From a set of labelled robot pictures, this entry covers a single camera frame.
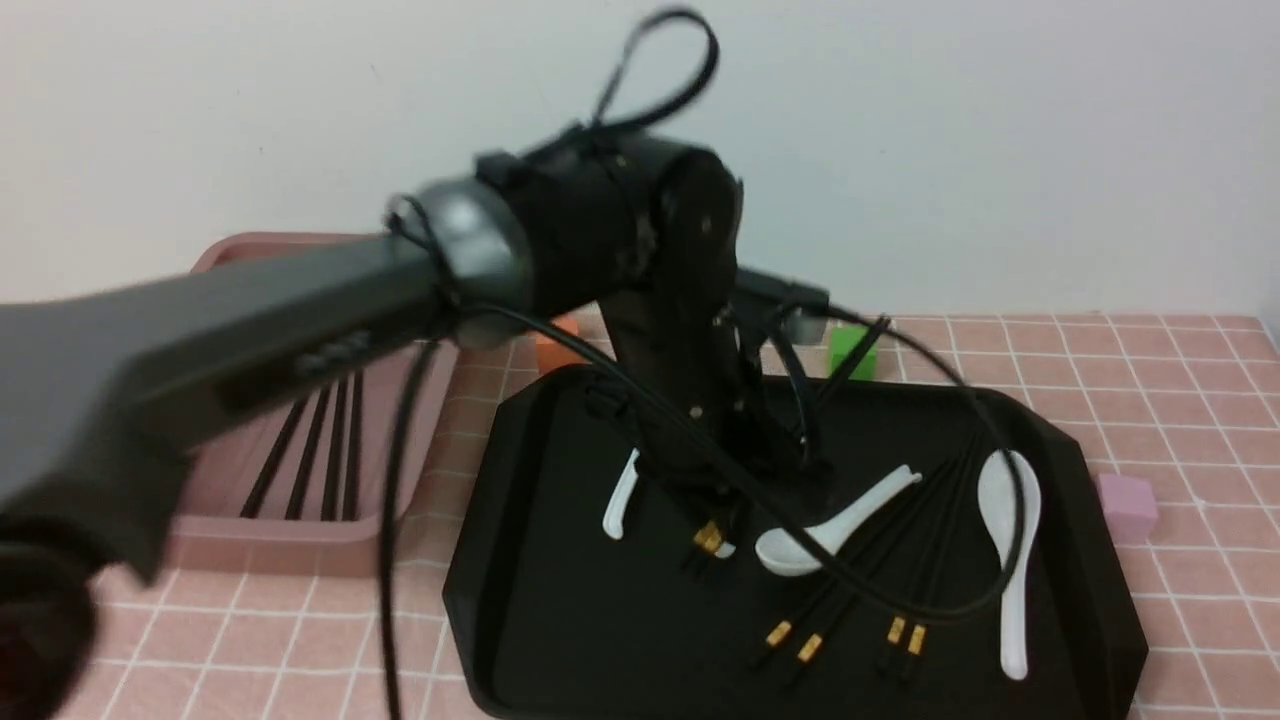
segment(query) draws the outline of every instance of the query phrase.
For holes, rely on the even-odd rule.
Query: chopsticks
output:
[[[307,500],[307,486],[311,484],[311,469],[316,464],[316,450],[320,447],[320,432],[324,429],[324,418],[329,413],[329,387],[320,391],[316,397],[316,410],[311,415],[311,429],[307,430],[307,443],[302,446],[302,462],[298,464],[298,474],[293,478],[293,492],[289,495],[289,506],[284,510],[285,520],[302,519],[302,503]]]
[[[320,519],[338,519],[338,484],[342,482],[342,441],[347,432],[347,379],[338,380],[333,401],[333,432],[329,434],[329,466],[325,468]]]
[[[348,415],[347,398],[351,397]],[[342,378],[335,386],[321,388],[315,398],[315,410],[311,415],[311,424],[302,447],[302,457],[298,462],[297,474],[293,479],[293,488],[289,492],[288,505],[284,510],[285,520],[301,520],[302,510],[306,505],[307,491],[311,484],[311,475],[315,470],[316,455],[319,454],[320,438],[324,433],[324,424],[329,416],[329,398],[333,397],[333,427],[329,429],[329,452],[324,473],[324,496],[320,503],[320,520],[343,521],[356,520],[360,515],[360,446],[362,439],[364,423],[364,396],[365,375],[357,370],[351,379]],[[271,489],[271,483],[280,471],[280,465],[289,451],[293,437],[297,434],[302,415],[310,404],[308,398],[298,400],[289,409],[284,425],[275,437],[266,460],[259,470],[257,479],[244,498],[241,507],[241,518],[256,519],[262,512],[262,505]]]
[[[257,474],[257,480],[253,482],[253,488],[248,491],[248,497],[244,498],[241,518],[253,519],[262,511],[262,501],[266,500],[266,491],[270,489],[271,480],[275,479],[275,473],[280,469],[280,461],[284,460],[284,452],[289,448],[293,433],[298,430],[298,423],[302,421],[302,411],[306,409],[306,398],[294,402],[293,407],[289,409],[289,415],[284,419],[284,427],[280,428],[280,434],[275,436],[275,443],[271,445],[271,451],[266,455],[266,462],[262,464],[262,469]]]
[[[942,464],[942,468],[951,464],[951,460]],[[846,562],[855,562],[860,560],[865,553],[870,552],[870,548],[876,547],[877,552],[869,562],[867,577],[874,577],[876,573],[884,565],[890,553],[893,551],[897,542],[902,536],[911,528],[911,523],[916,516],[928,506],[929,500],[938,492],[938,488],[943,483],[936,479],[925,480],[925,487],[910,489],[904,492],[897,498],[893,500],[891,506],[882,511],[882,519],[874,528],[867,533],[865,530],[855,534],[846,543],[845,551],[840,553],[840,559]],[[860,541],[859,536],[865,534],[865,539]],[[883,538],[888,538],[887,542],[881,542]],[[767,662],[774,652],[777,652],[782,644],[792,635],[800,624],[803,624],[808,616],[831,594],[836,593],[837,583],[835,579],[828,578],[823,584],[814,592],[804,605],[792,612],[788,618],[780,621],[764,638],[764,647],[760,648],[748,662],[750,667],[759,667]],[[827,638],[833,633],[840,621],[845,618],[849,610],[858,603],[859,596],[856,593],[846,593],[840,591],[837,594],[845,598],[845,602],[840,603],[835,612],[829,612],[822,621],[818,623],[818,628],[812,632],[801,646],[800,651],[796,653],[796,665],[792,667],[791,674],[787,679],[788,685],[794,685],[799,682],[800,676],[813,662],[818,651],[827,642]]]
[[[925,544],[925,560],[923,560],[916,566],[915,577],[911,584],[915,587],[913,593],[916,597],[922,597],[924,602],[933,603],[938,601],[942,573],[946,569],[946,560],[951,552],[951,546],[954,544],[956,528],[959,527],[960,510],[964,507],[965,489],[973,486],[973,477],[975,470],[974,457],[977,454],[972,452],[973,447],[968,448],[964,461],[960,462],[960,470],[951,491],[951,497],[947,500],[947,505],[943,509],[943,518],[941,523],[933,527],[933,532],[929,536],[929,541]],[[876,659],[876,669],[881,673],[888,673],[890,666],[893,662],[893,657],[899,653],[904,653],[902,666],[899,671],[899,682],[908,683],[914,679],[916,667],[920,662],[920,656],[924,655],[924,641],[928,635],[928,626],[918,620],[909,619],[902,615],[896,615],[890,623],[888,632],[884,637],[884,646],[881,648],[879,656]],[[902,639],[906,638],[905,648]]]
[[[347,442],[347,484],[343,487],[342,519],[360,514],[360,446],[364,439],[365,372],[356,370],[351,380],[351,428]]]

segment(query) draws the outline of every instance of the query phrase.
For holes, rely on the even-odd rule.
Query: white wall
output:
[[[746,178],[745,261],[864,309],[1260,311],[1280,228],[1275,0],[707,0],[667,131]],[[582,117],[645,1],[6,0],[0,299],[184,270],[247,229]],[[641,53],[621,108],[684,78]]]

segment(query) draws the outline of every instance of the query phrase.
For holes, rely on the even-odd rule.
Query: robotic arm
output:
[[[677,19],[707,32],[701,72],[653,110],[604,123],[639,38]],[[730,539],[754,500],[837,578],[868,587],[771,509],[741,466],[805,473],[815,442],[764,406],[751,351],[772,331],[737,320],[755,306],[780,325],[826,309],[827,295],[740,269],[741,183],[713,151],[648,133],[705,88],[717,60],[701,17],[658,13],[627,42],[591,123],[401,196],[380,237],[0,307],[0,720],[61,705],[91,651],[87,583],[101,568],[155,579],[201,443],[410,342],[488,348],[524,332],[520,318],[593,301],[632,393],[662,401],[634,404],[640,471],[682,501],[691,527],[710,544]],[[797,397],[810,392],[792,380]],[[1015,546],[1020,515],[1016,527]],[[989,605],[1011,571],[970,606],[919,615]]]

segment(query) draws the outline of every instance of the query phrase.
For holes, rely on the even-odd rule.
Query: black cable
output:
[[[422,388],[422,378],[431,365],[436,342],[428,342],[413,357],[404,386],[401,389],[399,406],[396,409],[396,424],[392,428],[392,442],[387,451],[387,487],[383,488],[383,516],[378,529],[378,594],[379,623],[383,639],[383,680],[387,685],[387,717],[402,720],[399,697],[399,674],[396,655],[396,615],[392,607],[396,568],[396,496],[399,491],[401,466],[404,464],[404,446],[408,442],[408,429],[413,419],[413,405]]]
[[[649,35],[653,29],[677,20],[685,20],[698,26],[707,36],[707,54],[703,55],[701,68],[699,68],[698,73],[689,81],[689,83],[685,85],[685,87],[667,100],[658,102],[643,113],[636,113],[628,118],[605,123],[604,113],[607,113],[609,110],[609,105],[613,104],[613,97],[617,95],[618,87],[622,85],[622,77],[626,74],[627,65],[631,64],[631,55],[635,54],[640,41],[644,40],[644,36]],[[602,135],[626,135],[649,128],[662,120],[666,120],[667,118],[684,110],[690,102],[696,100],[703,91],[707,90],[712,78],[716,77],[716,68],[718,65],[719,40],[716,38],[716,32],[712,31],[712,26],[701,14],[691,8],[668,8],[666,10],[658,10],[657,13],[640,20],[640,24],[636,26],[636,28],[632,29],[631,35],[627,37],[627,42],[622,47],[622,59],[620,59],[618,64],[613,68],[613,74],[609,77],[609,82],[604,86],[604,92],[600,94],[600,99],[595,104],[595,114],[591,117],[591,123],[588,126],[586,133],[596,137]]]
[[[868,320],[860,315],[840,310],[837,307],[824,309],[829,313],[837,313],[838,319],[845,319],[846,322],[852,322],[858,324],[867,324]],[[525,327],[543,333],[544,336],[554,340],[556,342],[563,345],[564,347],[577,352],[584,359],[600,366],[603,372],[612,375],[616,380],[622,383],[634,397],[640,398],[643,402],[648,404],[653,410],[655,410],[662,418],[671,423],[672,425],[680,428],[685,432],[689,443],[700,451],[707,461],[718,471],[724,479],[733,486],[735,489],[742,492],[749,500],[755,502],[764,510],[771,518],[773,518],[778,525],[786,530],[786,533],[808,552],[814,559],[817,559],[823,569],[840,580],[847,589],[861,593],[869,601],[881,605],[893,612],[913,615],[922,621],[932,623],[936,625],[947,625],[955,623],[963,623],[973,619],[978,614],[986,611],[987,607],[995,605],[1001,594],[1004,594],[1005,588],[1009,587],[1009,582],[1014,574],[1015,562],[1010,562],[1001,570],[1000,577],[996,583],[992,584],[987,592],[960,607],[954,609],[940,609],[931,607],[925,605],[919,605],[911,601],[902,601],[900,598],[892,597],[888,592],[882,589],[879,585],[868,582],[865,577],[854,571],[851,568],[840,562],[831,552],[824,547],[818,544],[809,533],[804,530],[804,527],[797,523],[788,512],[786,512],[778,502],[773,498],[769,489],[756,479],[749,470],[742,468],[732,456],[730,456],[724,448],[722,448],[710,436],[696,425],[692,420],[687,418],[685,413],[675,407],[662,396],[657,395],[648,387],[640,384],[635,378],[632,378],[621,365],[618,365],[608,355],[600,352],[595,346],[589,342],[582,341],[570,333],[566,333],[561,328],[552,323],[540,320],[538,318],[531,318],[520,313],[518,310],[512,310],[509,307],[503,307],[500,305],[494,305],[492,302],[476,302],[462,307],[465,315],[474,314],[498,314],[512,320],[516,320]],[[946,363],[943,363],[932,351],[924,347],[919,341],[910,338],[897,331],[891,331],[893,337],[905,345],[919,350],[924,356],[937,365],[947,377],[952,378],[952,382],[963,388],[968,388],[964,380],[952,370]],[[1025,511],[1025,501],[1023,497],[1023,491],[1020,486],[1020,479],[1018,475],[1018,468],[1012,462],[1012,456],[1009,454],[1007,442],[1005,442],[1005,433],[995,423],[991,415],[977,400],[977,396],[972,392],[965,393],[975,413],[978,414],[982,423],[987,427],[988,433],[996,441],[997,447],[1002,448],[1005,461],[1009,464],[1010,471],[1014,473],[1016,500],[1018,500],[1018,514],[1016,521],[1018,528],[1015,529],[1014,546],[1015,548],[1021,548],[1023,542],[1023,512]]]

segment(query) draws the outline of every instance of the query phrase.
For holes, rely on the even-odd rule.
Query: ceramic spoon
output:
[[[1018,553],[1014,575],[1000,601],[1000,666],[1012,680],[1027,678],[1027,559],[1032,541],[1039,527],[1041,491],[1036,471],[1025,457],[1012,454],[1021,478],[1023,498],[1027,501],[1023,523],[1023,547]],[[1014,496],[1014,477],[1001,452],[992,454],[978,477],[978,507],[987,525],[991,541],[1000,553],[1000,566],[1006,568],[1012,552],[1018,501]]]
[[[618,484],[613,487],[613,496],[609,497],[609,505],[604,507],[604,520],[602,525],[604,527],[604,534],[613,539],[622,539],[622,516],[627,512],[627,505],[631,502],[631,493],[636,489],[636,457],[640,457],[639,450],[631,451],[631,457],[627,459],[627,464],[622,468],[622,474],[618,475]]]
[[[919,480],[919,473],[913,473],[910,468],[902,465],[872,486],[838,515],[820,525],[806,528],[806,532],[827,552],[835,555],[868,518],[884,507],[897,493]],[[755,555],[759,556],[765,570],[783,578],[808,575],[822,568],[822,564],[800,547],[800,543],[794,541],[782,528],[774,528],[762,534],[755,541]]]

